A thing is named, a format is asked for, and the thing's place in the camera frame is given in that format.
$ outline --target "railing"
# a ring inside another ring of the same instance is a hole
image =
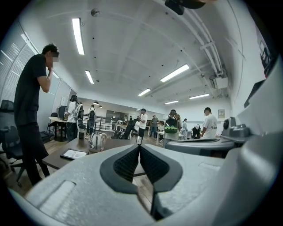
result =
[[[116,119],[96,116],[95,126],[94,126],[93,130],[94,131],[100,130],[100,131],[113,132],[114,129],[115,129],[116,121],[117,121]],[[83,123],[87,127],[87,124],[88,124],[88,115],[87,114],[84,114]]]

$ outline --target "black t-shirt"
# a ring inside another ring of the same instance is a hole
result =
[[[14,103],[16,125],[37,122],[40,76],[46,76],[46,59],[42,54],[30,58],[19,78]]]

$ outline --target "dark wooden table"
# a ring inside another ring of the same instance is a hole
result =
[[[122,147],[125,145],[135,144],[135,143],[136,143],[136,139],[110,139],[108,138],[104,145],[104,150],[109,150],[115,147]],[[43,163],[56,170],[62,168],[64,165],[71,162],[71,160],[67,160],[65,158],[60,157],[60,155],[67,149],[88,152],[88,141],[86,139],[75,138],[74,140],[65,144],[63,147],[61,147],[57,151],[45,157],[42,160]]]

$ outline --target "green backpack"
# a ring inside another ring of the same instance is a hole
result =
[[[178,130],[178,120],[174,117],[169,117],[165,122],[164,131],[166,133],[177,133]]]

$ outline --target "white kettle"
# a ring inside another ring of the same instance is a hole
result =
[[[94,132],[91,136],[87,136],[90,152],[96,153],[104,150],[104,145],[107,140],[105,133]]]

